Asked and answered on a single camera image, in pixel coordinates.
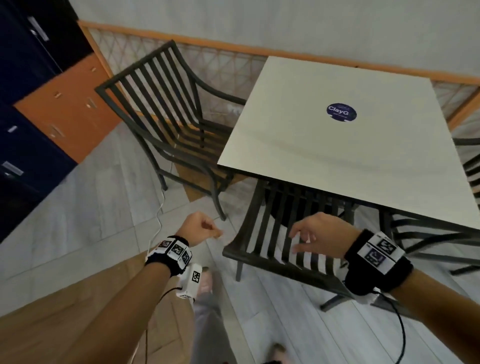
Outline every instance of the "hand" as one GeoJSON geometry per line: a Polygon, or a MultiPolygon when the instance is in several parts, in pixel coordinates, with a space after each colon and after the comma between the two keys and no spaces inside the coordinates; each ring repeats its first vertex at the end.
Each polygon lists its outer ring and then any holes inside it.
{"type": "Polygon", "coordinates": [[[175,235],[188,240],[190,247],[200,244],[208,238],[219,238],[223,231],[216,227],[213,219],[197,211],[187,216],[175,235]]]}
{"type": "Polygon", "coordinates": [[[298,232],[304,242],[310,239],[310,243],[297,244],[293,246],[292,252],[312,252],[343,258],[361,230],[336,216],[318,212],[293,224],[289,237],[293,238],[298,232]]]}

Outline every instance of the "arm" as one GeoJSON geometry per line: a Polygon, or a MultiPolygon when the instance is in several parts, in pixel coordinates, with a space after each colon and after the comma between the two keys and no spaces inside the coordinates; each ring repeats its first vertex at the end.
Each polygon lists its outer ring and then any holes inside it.
{"type": "Polygon", "coordinates": [[[480,358],[480,306],[419,270],[391,292],[460,360],[480,358]]]}
{"type": "MultiPolygon", "coordinates": [[[[195,246],[221,231],[201,212],[190,214],[175,234],[195,246]]],[[[105,306],[77,341],[59,359],[62,364],[120,364],[133,355],[143,331],[170,279],[169,268],[151,263],[105,306]]]]}
{"type": "MultiPolygon", "coordinates": [[[[296,222],[290,237],[300,233],[310,244],[293,252],[343,258],[361,231],[335,216],[318,213],[296,222]]],[[[480,358],[480,305],[414,269],[390,292],[465,363],[480,358]]]]}

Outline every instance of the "forearm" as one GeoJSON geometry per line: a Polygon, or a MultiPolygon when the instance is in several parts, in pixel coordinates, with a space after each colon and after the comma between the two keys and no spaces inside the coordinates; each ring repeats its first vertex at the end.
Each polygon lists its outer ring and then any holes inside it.
{"type": "Polygon", "coordinates": [[[62,364],[126,363],[170,278],[166,265],[146,265],[92,321],[62,364]]]}
{"type": "Polygon", "coordinates": [[[479,362],[479,305],[416,269],[390,293],[463,362],[479,362]]]}

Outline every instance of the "table top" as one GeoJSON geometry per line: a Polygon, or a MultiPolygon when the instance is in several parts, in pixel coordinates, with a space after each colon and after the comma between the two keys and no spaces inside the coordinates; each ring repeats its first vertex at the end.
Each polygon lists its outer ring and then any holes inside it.
{"type": "Polygon", "coordinates": [[[269,57],[218,164],[480,229],[426,78],[269,57]]]}

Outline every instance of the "gray pants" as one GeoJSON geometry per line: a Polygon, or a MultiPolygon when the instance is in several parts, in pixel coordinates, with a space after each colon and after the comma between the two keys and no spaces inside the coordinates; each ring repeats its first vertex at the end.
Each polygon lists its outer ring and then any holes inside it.
{"type": "Polygon", "coordinates": [[[195,336],[190,364],[237,364],[215,296],[202,293],[193,303],[195,336]]]}

